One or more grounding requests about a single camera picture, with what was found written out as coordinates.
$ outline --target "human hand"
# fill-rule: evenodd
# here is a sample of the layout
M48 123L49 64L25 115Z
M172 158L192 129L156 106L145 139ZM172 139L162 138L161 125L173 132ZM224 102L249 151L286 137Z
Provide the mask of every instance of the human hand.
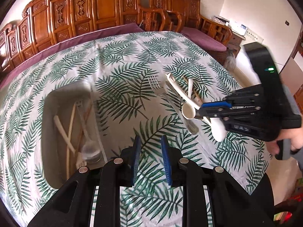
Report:
M303 147L303 115L302 123L300 128L296 129L282 129L277 139L271 142L265 142L266 148L269 153L276 155L280 152L277 141L283 139L291 140L291 150L296 151L297 149L301 149Z

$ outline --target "leaf print tablecloth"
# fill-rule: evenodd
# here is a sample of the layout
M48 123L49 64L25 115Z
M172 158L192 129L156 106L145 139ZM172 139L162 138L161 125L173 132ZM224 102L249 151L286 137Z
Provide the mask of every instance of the leaf print tablecloth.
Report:
M142 140L137 181L122 188L121 226L181 226L181 188L165 181L160 138L201 166L221 165L252 193L270 160L262 141L228 133L216 142L200 121L190 135L169 103L150 89L171 72L186 90L182 76L194 79L205 101L221 100L240 88L204 50L175 32L131 33L107 37L58 52L19 74L0 110L0 196L12 216L26 226L56 192L46 181L41 161L44 100L52 90L88 79L92 86L101 141L107 158ZM181 108L179 99L170 93Z

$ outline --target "silver screw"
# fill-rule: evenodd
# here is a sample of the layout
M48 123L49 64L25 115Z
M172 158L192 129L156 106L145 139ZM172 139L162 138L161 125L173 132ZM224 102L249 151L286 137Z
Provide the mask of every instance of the silver screw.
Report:
M79 168L80 173L86 173L88 171L88 168L86 166L82 166Z
M224 169L223 169L223 167L217 166L215 168L215 171L218 172L218 173L222 173L222 172L224 172Z
M188 159L184 158L184 157L181 158L179 161L180 161L181 164L187 164L188 163Z
M122 162L123 162L123 159L121 159L121 158L114 159L115 164L121 164Z

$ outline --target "fork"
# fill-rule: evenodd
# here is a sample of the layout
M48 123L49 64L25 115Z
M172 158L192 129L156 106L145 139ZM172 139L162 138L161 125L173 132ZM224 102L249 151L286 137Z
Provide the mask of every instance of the fork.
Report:
M156 94L156 96L164 97L169 104L172 106L172 108L175 110L175 112L178 114L179 118L185 124L187 130L190 134L195 135L199 132L199 128L194 124L193 121L187 120L183 117L182 112L177 108L177 106L173 103L173 101L170 99L169 95L166 92L166 89L164 87L161 87L159 85L159 82L155 75L147 77L149 85L152 89L152 91Z

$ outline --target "seat cushion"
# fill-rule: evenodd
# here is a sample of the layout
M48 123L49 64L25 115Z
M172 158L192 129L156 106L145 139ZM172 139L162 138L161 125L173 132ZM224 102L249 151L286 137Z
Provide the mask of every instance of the seat cushion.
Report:
M199 31L198 29L184 27L181 31L181 34L189 38L196 45L206 51L226 51L226 47L222 43L216 41L205 33Z

